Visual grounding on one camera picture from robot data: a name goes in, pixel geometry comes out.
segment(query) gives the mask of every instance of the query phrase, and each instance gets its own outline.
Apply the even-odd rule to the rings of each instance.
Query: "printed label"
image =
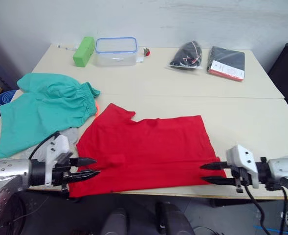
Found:
[[[222,64],[216,60],[212,61],[212,65],[211,65],[210,69],[218,71],[218,72],[222,72],[222,73],[230,75],[232,77],[244,79],[245,72],[243,70],[239,70],[239,69],[231,67],[229,65]]]

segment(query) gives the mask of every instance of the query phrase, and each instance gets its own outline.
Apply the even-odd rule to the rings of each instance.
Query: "white table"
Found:
[[[204,69],[182,72],[166,64],[176,48],[151,48],[152,54],[141,64],[129,67],[96,67],[93,59],[85,68],[74,66],[73,51],[51,46],[33,72],[62,73],[79,82],[90,82],[102,93],[96,99],[100,111],[115,103],[136,111],[134,120],[201,115],[213,148],[226,160],[225,151],[241,144],[260,157],[288,155],[288,105],[250,51],[245,52],[245,80],[208,75],[208,50],[203,50]],[[79,128],[80,135],[93,117]],[[232,186],[192,186],[133,190],[127,193],[247,198]],[[252,190],[258,199],[283,198],[280,191]]]

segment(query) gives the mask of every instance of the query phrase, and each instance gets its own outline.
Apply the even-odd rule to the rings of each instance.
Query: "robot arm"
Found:
[[[227,151],[226,159],[226,162],[205,164],[201,168],[210,170],[229,168],[233,178],[204,177],[203,180],[216,185],[234,185],[239,193],[243,192],[242,185],[259,188],[259,184],[264,184],[269,191],[281,190],[281,186],[288,189],[288,157],[269,161],[263,157],[260,162],[255,162],[249,150],[236,145]]]
[[[9,198],[16,192],[38,185],[61,185],[62,192],[67,192],[68,183],[87,180],[99,173],[94,170],[71,173],[72,166],[96,162],[89,158],[70,158],[71,155],[67,137],[59,135],[47,147],[45,162],[35,159],[0,160],[0,218]]]

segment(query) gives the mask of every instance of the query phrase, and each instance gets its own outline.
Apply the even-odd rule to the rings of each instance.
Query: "blue bucket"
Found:
[[[0,94],[0,105],[9,103],[17,90],[7,91]]]

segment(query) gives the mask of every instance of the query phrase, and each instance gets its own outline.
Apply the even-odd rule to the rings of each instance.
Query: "gray cloth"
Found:
[[[73,153],[75,153],[75,143],[78,141],[79,139],[79,132],[77,128],[69,128],[66,129],[64,131],[61,131],[60,134],[66,136],[69,140],[69,145],[70,145],[70,149]],[[51,137],[50,140],[46,141],[33,155],[32,159],[38,159],[39,162],[43,162],[45,161],[45,157],[46,157],[46,149],[47,146],[50,144],[50,141],[53,140],[54,137]],[[31,153],[33,152],[33,150],[36,148],[37,145],[34,145],[24,151],[21,152],[20,158],[21,159],[28,159],[28,157],[31,155]]]

